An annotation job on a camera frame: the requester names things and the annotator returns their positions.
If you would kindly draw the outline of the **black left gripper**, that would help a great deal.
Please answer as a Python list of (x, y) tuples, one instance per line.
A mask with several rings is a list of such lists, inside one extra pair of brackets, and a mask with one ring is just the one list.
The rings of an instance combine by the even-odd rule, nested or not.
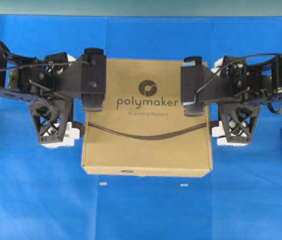
[(100, 48), (85, 48), (76, 60), (65, 52), (45, 56), (48, 63), (63, 63), (62, 72), (55, 73), (53, 93), (81, 98), (82, 110), (101, 112), (106, 96), (106, 56)]

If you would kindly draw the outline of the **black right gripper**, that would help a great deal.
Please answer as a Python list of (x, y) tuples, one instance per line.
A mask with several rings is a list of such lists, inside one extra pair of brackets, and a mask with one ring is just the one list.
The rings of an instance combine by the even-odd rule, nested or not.
[(204, 114), (203, 104), (244, 103), (247, 59), (224, 56), (210, 69), (201, 56), (184, 58), (180, 68), (180, 101), (186, 117)]

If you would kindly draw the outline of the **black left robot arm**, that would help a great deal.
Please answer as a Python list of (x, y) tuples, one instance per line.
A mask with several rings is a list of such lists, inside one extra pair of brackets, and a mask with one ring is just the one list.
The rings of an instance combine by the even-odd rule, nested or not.
[(106, 63), (99, 48), (86, 48), (79, 58), (61, 52), (39, 59), (12, 53), (0, 41), (0, 97), (25, 102), (78, 99), (85, 112), (100, 112)]

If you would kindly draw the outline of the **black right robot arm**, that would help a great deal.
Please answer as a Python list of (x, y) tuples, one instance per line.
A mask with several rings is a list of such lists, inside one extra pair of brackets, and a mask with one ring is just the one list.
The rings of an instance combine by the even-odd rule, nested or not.
[(180, 97), (187, 117), (203, 115), (210, 104), (258, 106), (282, 101), (282, 54), (248, 64), (249, 56), (224, 56), (213, 69), (200, 56), (184, 59), (180, 68)]

